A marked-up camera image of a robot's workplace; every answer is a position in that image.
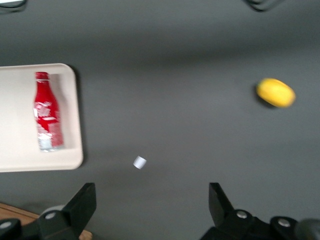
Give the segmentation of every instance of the wooden board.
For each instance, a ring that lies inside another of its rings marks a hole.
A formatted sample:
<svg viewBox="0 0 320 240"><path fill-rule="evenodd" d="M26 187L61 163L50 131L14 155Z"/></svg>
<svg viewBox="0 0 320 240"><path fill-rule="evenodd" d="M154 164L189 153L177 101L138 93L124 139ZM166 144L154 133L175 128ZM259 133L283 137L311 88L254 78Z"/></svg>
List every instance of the wooden board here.
<svg viewBox="0 0 320 240"><path fill-rule="evenodd" d="M36 220L39 215L28 212L14 206L0 203L0 220L3 219L20 219L21 225L26 225ZM91 232L83 230L79 240L92 240L93 235Z"/></svg>

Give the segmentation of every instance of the screw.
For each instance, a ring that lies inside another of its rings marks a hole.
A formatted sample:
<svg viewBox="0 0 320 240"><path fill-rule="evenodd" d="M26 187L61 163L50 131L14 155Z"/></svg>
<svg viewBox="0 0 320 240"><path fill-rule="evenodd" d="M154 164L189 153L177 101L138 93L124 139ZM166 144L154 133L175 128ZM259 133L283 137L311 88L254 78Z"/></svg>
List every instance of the screw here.
<svg viewBox="0 0 320 240"><path fill-rule="evenodd" d="M286 228L290 227L290 222L286 219L283 219L283 218L280 218L278 220L278 224L280 224L281 226L286 227Z"/></svg>
<svg viewBox="0 0 320 240"><path fill-rule="evenodd" d="M47 215L45 215L45 219L49 220L49 219L53 219L55 217L56 213L55 212L52 212L52 213L49 213Z"/></svg>
<svg viewBox="0 0 320 240"><path fill-rule="evenodd" d="M6 229L7 227L10 227L11 224L12 224L12 222L6 221L6 222L4 222L4 223L2 223L2 224L0 225L0 229Z"/></svg>
<svg viewBox="0 0 320 240"><path fill-rule="evenodd" d="M241 219L246 219L248 217L244 211L238 211L236 215Z"/></svg>

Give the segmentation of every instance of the red bottle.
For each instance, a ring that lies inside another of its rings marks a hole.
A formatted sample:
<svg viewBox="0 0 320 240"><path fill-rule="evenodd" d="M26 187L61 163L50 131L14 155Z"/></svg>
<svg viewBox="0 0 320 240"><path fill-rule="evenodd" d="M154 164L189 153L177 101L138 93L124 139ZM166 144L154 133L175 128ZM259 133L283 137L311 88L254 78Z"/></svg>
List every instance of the red bottle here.
<svg viewBox="0 0 320 240"><path fill-rule="evenodd" d="M50 88L49 74L38 71L35 78L37 90L33 112L37 123L38 143L42 152L51 152L64 146L59 105Z"/></svg>

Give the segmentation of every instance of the white tray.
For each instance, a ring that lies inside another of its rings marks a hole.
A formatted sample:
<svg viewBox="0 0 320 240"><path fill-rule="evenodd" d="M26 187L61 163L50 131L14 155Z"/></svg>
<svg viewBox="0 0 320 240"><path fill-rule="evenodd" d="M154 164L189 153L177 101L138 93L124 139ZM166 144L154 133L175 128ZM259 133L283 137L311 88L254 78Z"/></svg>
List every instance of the white tray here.
<svg viewBox="0 0 320 240"><path fill-rule="evenodd" d="M41 152L33 101L35 72L50 74L57 98L64 149ZM0 172L67 170L83 161L76 77L62 63L0 67Z"/></svg>

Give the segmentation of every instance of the yellow lemon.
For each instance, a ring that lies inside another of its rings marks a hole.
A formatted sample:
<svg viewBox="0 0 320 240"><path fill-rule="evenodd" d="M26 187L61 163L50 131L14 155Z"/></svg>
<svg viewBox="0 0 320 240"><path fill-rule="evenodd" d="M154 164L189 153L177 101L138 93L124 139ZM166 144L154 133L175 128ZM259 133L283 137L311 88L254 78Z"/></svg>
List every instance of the yellow lemon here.
<svg viewBox="0 0 320 240"><path fill-rule="evenodd" d="M256 93L260 98L278 108L287 108L296 99L296 94L291 87L274 78L263 79L257 85Z"/></svg>

